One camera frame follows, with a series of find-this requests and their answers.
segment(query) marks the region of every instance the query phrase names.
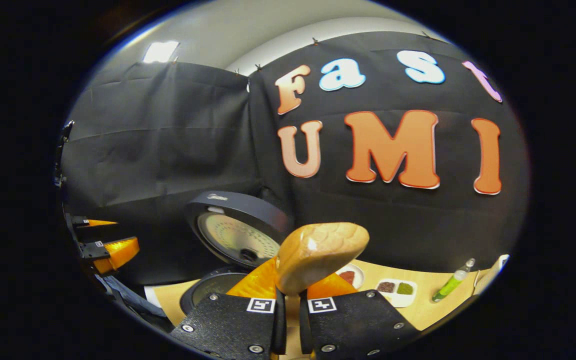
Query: screw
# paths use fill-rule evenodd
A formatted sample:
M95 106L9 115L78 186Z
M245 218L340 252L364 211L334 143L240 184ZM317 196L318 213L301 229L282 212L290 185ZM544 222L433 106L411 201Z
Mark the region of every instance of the screw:
M250 345L248 347L248 350L250 350L250 353L259 354L259 353L263 353L264 348L259 346L259 345Z

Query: open lid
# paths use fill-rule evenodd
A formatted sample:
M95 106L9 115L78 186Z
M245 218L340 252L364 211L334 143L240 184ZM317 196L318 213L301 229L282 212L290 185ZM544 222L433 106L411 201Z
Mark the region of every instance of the open lid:
M183 213L208 250L227 264L247 269L277 255L292 223L269 202L229 191L203 192Z

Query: table surface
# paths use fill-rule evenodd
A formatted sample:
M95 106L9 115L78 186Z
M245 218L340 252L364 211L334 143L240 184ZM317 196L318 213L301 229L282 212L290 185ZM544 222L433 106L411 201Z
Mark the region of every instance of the table surface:
M404 280L416 283L417 290L413 303L406 307L398 307L397 310L419 331L425 330L435 322L443 319L443 317L450 314L450 312L472 296L475 278L481 278L489 271L489 269L483 269L479 274L477 274L477 271L469 273L466 279L448 296L439 302L434 302L432 301L433 294L446 284L452 273L412 271L372 264L361 260L352 260L350 264L356 265L363 272L363 284L359 287L361 292L377 289L377 285L382 279ZM186 317L179 306L179 301L184 292L197 281L199 279L180 284L154 287L153 291L157 296L157 300L172 324L178 325ZM288 326L286 354L279 356L279 359L301 359L304 356L307 358L307 355L301 354L299 343L298 297L286 297L286 325Z

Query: black fabric backdrop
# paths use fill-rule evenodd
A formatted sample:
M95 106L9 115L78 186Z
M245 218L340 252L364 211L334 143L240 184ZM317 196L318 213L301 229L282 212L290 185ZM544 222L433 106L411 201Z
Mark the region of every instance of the black fabric backdrop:
M398 62L400 50L424 51L444 72L442 84L420 84ZM320 69L354 59L366 76L358 88L324 91ZM528 205L529 162L519 123L507 101L499 104L462 62L491 71L459 48L401 32L364 32L320 41L284 55L249 78L188 63L133 64L94 76L75 103L75 124L62 153L68 204L77 215L121 223L139 237L141 252L121 271L140 285L197 278L223 263L203 248L181 214L201 191L258 196L293 216L296 225L349 221L368 229L359 257L380 265L452 272L470 257L476 269L512 252ZM300 107L277 114L275 81L306 64ZM437 114L437 189L414 189L377 176L350 182L351 112L375 112L394 134L404 112ZM480 142L470 121L482 117L501 130L498 195L478 194ZM311 178L284 168L277 130L322 121L321 166ZM295 136L297 158L306 141ZM398 170L400 173L405 161Z

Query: green spice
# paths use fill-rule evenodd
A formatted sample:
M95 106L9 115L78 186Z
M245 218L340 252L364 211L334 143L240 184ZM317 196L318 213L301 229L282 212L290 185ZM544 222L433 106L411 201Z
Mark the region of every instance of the green spice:
M410 284L405 283L405 282L400 283L399 287L397 288L397 294L411 296L412 295L412 286Z

